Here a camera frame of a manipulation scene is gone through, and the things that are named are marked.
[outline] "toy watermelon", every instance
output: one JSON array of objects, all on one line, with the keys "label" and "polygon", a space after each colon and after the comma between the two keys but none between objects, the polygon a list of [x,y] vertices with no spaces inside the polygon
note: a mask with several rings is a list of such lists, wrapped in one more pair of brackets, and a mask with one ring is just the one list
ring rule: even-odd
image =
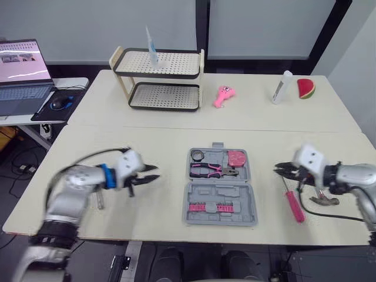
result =
[{"label": "toy watermelon", "polygon": [[299,98],[308,99],[315,92],[315,83],[308,78],[298,79]]}]

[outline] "perforated shelf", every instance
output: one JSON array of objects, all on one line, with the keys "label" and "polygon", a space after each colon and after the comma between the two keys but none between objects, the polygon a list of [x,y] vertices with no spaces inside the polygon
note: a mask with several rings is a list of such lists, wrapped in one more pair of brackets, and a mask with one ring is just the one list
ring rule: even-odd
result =
[{"label": "perforated shelf", "polygon": [[200,54],[196,51],[157,50],[160,67],[153,68],[147,49],[128,48],[117,60],[115,73],[120,76],[194,79],[200,73]]},{"label": "perforated shelf", "polygon": [[199,108],[199,86],[140,82],[133,88],[129,106],[135,109],[192,112]]}]

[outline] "gray toolbox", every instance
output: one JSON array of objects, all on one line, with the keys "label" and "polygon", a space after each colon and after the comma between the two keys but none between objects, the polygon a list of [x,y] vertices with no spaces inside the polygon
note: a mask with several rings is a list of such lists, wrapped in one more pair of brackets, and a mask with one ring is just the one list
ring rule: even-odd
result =
[{"label": "gray toolbox", "polygon": [[[196,154],[197,151],[203,153],[203,158],[194,161],[192,152]],[[244,153],[245,164],[230,167],[229,151]],[[183,220],[186,223],[231,226],[257,224],[253,189],[247,183],[250,180],[250,165],[245,150],[225,149],[223,143],[213,143],[213,148],[192,148],[188,154],[187,171],[192,181],[184,193]]]}]

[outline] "laptop screen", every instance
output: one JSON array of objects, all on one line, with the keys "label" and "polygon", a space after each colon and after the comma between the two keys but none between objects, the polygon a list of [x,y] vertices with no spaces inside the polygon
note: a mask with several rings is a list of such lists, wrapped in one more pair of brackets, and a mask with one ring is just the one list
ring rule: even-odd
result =
[{"label": "laptop screen", "polygon": [[51,80],[35,39],[0,42],[0,85]]}]

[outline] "laptop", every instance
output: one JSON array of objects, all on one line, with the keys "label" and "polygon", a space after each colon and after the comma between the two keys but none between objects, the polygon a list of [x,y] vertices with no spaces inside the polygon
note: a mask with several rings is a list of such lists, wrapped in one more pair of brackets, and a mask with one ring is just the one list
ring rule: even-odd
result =
[{"label": "laptop", "polygon": [[0,41],[0,116],[37,112],[52,87],[35,39]]}]

